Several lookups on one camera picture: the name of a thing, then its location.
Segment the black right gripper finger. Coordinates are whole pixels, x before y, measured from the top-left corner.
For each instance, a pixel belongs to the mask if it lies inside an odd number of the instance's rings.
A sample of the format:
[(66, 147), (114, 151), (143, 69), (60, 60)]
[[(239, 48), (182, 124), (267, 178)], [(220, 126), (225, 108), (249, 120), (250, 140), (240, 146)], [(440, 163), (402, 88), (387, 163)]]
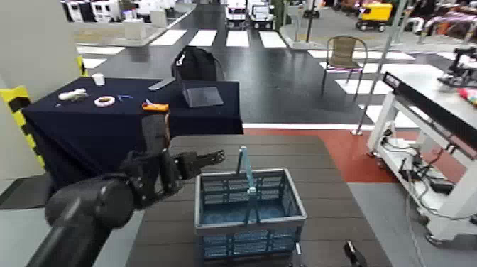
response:
[(351, 241), (346, 241), (343, 249), (351, 262), (351, 267), (368, 267), (366, 258)]

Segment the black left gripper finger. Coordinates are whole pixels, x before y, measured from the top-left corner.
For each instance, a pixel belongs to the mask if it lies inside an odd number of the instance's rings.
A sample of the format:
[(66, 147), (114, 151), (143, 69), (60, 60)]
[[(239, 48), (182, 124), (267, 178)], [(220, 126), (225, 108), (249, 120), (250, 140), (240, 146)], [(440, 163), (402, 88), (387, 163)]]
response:
[(225, 160), (224, 150), (213, 153), (198, 154), (197, 152), (182, 152), (174, 156), (177, 170), (183, 180), (190, 180), (202, 173), (208, 165), (217, 165)]
[(154, 114), (142, 118), (142, 133), (147, 151), (161, 152), (168, 148), (170, 143), (169, 120), (169, 114)]

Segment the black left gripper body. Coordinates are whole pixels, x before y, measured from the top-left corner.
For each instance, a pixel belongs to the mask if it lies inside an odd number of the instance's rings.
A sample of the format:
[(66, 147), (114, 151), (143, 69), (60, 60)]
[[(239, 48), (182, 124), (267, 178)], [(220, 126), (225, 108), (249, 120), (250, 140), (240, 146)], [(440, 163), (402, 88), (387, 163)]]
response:
[(147, 208), (177, 194), (184, 187), (167, 148), (130, 151), (119, 166), (133, 191), (135, 208)]

